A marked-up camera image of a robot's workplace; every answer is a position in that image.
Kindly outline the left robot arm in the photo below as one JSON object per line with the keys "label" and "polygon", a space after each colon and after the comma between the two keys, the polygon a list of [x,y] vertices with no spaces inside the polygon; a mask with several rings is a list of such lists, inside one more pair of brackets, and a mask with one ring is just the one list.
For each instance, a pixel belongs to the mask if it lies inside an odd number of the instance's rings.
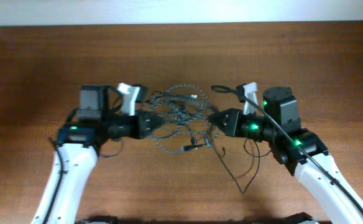
{"label": "left robot arm", "polygon": [[80,103],[58,130],[53,165],[32,223],[74,223],[85,184],[107,140],[144,139],[164,124],[159,115],[137,110],[143,85],[83,85]]}

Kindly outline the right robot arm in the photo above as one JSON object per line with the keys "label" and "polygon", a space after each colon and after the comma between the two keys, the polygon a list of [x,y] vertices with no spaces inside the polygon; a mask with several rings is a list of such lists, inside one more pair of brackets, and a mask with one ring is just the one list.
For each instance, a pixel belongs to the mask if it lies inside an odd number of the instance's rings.
{"label": "right robot arm", "polygon": [[254,85],[213,85],[211,89],[232,93],[244,104],[242,110],[229,108],[211,114],[213,126],[232,138],[267,142],[274,159],[309,191],[332,223],[363,223],[363,200],[344,178],[323,141],[302,128],[291,88],[266,89],[262,106],[257,103]]}

